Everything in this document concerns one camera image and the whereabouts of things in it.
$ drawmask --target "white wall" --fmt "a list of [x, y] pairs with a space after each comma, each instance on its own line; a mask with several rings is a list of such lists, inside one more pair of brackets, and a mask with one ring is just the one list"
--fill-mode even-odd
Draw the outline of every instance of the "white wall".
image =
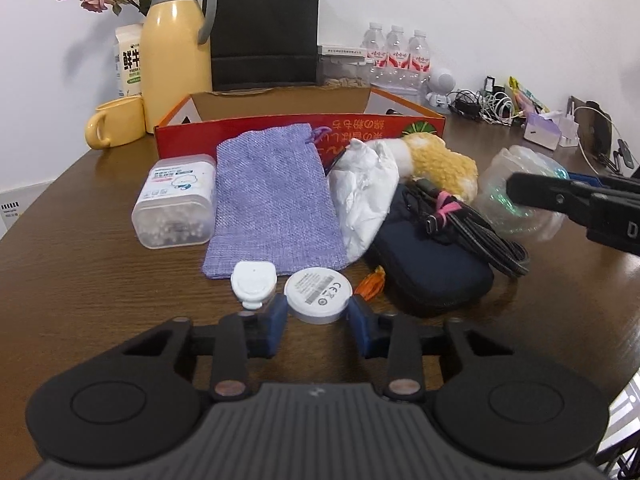
[[[55, 178], [86, 151], [86, 118], [116, 97], [114, 28], [137, 20], [77, 0], [1, 1], [0, 191]], [[359, 44], [369, 20], [427, 30], [461, 88], [514, 75], [551, 108], [598, 101], [640, 158], [640, 0], [320, 0], [319, 41]]]

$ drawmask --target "orange tassel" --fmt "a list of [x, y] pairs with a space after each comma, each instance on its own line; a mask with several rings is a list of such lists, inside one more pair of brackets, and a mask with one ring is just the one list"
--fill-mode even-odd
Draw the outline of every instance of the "orange tassel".
[[382, 292], [383, 288], [385, 288], [385, 269], [377, 266], [375, 272], [360, 282], [354, 294], [359, 294], [364, 300], [369, 301]]

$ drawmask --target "crumpled white tissue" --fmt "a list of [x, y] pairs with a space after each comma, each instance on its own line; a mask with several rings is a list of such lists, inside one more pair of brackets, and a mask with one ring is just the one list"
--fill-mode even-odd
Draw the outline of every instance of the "crumpled white tissue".
[[349, 263], [373, 242], [398, 186], [398, 166], [384, 142], [351, 139], [329, 172], [329, 191]]

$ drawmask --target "iridescent plastic bag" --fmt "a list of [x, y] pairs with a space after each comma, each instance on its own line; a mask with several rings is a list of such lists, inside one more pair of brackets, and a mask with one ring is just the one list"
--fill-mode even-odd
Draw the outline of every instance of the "iridescent plastic bag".
[[506, 193], [506, 181], [516, 171], [569, 178], [565, 168], [546, 155], [523, 146], [503, 148], [478, 178], [478, 196], [473, 208], [504, 238], [551, 240], [559, 231], [564, 215], [513, 203]]

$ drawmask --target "wooden table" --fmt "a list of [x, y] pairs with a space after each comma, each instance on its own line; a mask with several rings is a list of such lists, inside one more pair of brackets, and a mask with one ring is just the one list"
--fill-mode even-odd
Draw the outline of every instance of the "wooden table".
[[[522, 134], [453, 117], [445, 140], [482, 171]], [[556, 157], [586, 170], [575, 149], [561, 148]], [[208, 324], [239, 309], [228, 280], [200, 272], [206, 246], [150, 251], [137, 242], [130, 213], [156, 158], [151, 137], [87, 153], [0, 241], [4, 480], [21, 478], [38, 462], [24, 409], [46, 379], [174, 316]], [[552, 241], [528, 249], [528, 276], [517, 283], [497, 276], [478, 304], [450, 315], [573, 368], [613, 399], [640, 366], [640, 258], [589, 242], [568, 220]], [[358, 262], [345, 274], [356, 285], [368, 271]], [[374, 307], [391, 305], [380, 297]], [[435, 364], [426, 358], [430, 388], [441, 383]], [[379, 384], [384, 373], [383, 360], [357, 357], [343, 322], [311, 326], [291, 318], [277, 357], [252, 367], [256, 380], [292, 382]], [[201, 368], [196, 383], [204, 386], [206, 363]]]

